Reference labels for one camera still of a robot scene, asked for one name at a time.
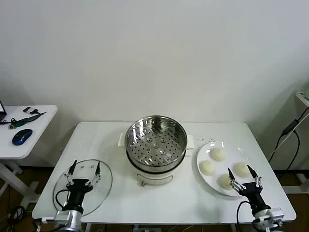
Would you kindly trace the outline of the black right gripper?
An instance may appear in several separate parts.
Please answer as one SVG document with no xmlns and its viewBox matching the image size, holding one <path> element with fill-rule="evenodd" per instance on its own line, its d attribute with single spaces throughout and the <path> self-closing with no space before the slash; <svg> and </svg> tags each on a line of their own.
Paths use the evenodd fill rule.
<svg viewBox="0 0 309 232">
<path fill-rule="evenodd" d="M 244 183 L 244 184 L 239 183 L 235 179 L 230 168 L 228 168 L 230 186 L 232 187 L 232 189 L 238 192 L 241 196 L 244 196 L 248 199 L 249 204 L 251 206 L 252 213 L 258 213 L 260 211 L 270 209 L 270 206 L 264 202 L 261 196 L 261 192 L 263 190 L 262 177 L 259 176 L 250 165 L 248 165 L 248 170 L 250 174 L 252 175 L 253 179 L 255 180 L 255 183 L 254 182 Z"/>
</svg>

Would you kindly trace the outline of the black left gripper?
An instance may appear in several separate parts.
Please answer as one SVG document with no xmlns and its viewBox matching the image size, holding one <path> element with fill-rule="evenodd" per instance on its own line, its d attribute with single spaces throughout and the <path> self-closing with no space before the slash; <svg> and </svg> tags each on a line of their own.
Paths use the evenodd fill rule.
<svg viewBox="0 0 309 232">
<path fill-rule="evenodd" d="M 66 186 L 67 190 L 70 192 L 68 202 L 63 207 L 63 211 L 75 210 L 79 213 L 83 214 L 84 209 L 82 207 L 84 196 L 93 190 L 93 188 L 97 185 L 100 177 L 100 161 L 97 163 L 97 167 L 95 170 L 94 176 L 89 179 L 73 179 L 73 173 L 77 164 L 77 160 L 73 162 L 73 164 L 69 167 L 67 173 L 65 173 L 65 177 L 67 180 Z"/>
</svg>

